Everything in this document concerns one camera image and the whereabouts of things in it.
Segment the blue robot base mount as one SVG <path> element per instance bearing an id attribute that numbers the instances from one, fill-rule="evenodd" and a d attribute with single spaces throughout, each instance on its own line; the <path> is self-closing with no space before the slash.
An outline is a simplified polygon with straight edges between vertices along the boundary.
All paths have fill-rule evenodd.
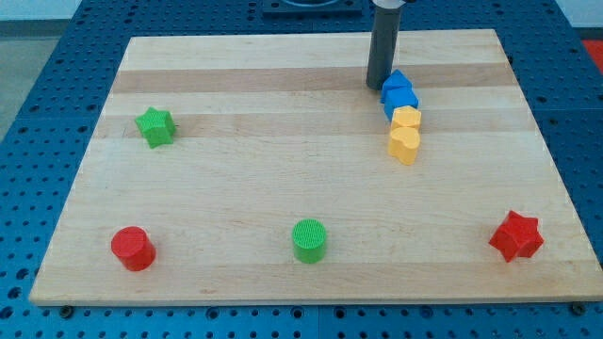
<path id="1" fill-rule="evenodd" d="M 263 0 L 264 16 L 361 14 L 363 0 Z"/>

